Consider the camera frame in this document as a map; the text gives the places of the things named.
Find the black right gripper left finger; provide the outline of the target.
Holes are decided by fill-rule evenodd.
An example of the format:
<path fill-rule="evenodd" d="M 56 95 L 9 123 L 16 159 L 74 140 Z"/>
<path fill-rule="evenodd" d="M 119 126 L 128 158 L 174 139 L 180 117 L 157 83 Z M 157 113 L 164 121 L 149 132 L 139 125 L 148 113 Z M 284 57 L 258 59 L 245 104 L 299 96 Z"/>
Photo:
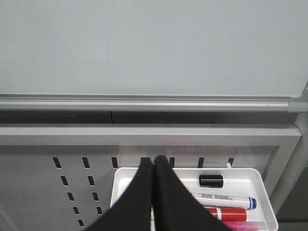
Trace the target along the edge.
<path fill-rule="evenodd" d="M 87 231 L 149 231 L 153 195 L 153 164 L 143 158 L 131 183 L 102 217 Z"/>

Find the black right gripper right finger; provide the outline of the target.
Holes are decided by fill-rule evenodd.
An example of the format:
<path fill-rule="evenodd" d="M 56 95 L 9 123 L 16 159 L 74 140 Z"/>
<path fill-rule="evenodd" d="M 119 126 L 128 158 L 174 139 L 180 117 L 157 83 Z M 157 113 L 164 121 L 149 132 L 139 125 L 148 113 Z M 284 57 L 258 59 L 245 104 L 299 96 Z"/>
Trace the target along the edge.
<path fill-rule="evenodd" d="M 230 231 L 198 203 L 165 156 L 154 159 L 154 223 L 157 231 Z"/>

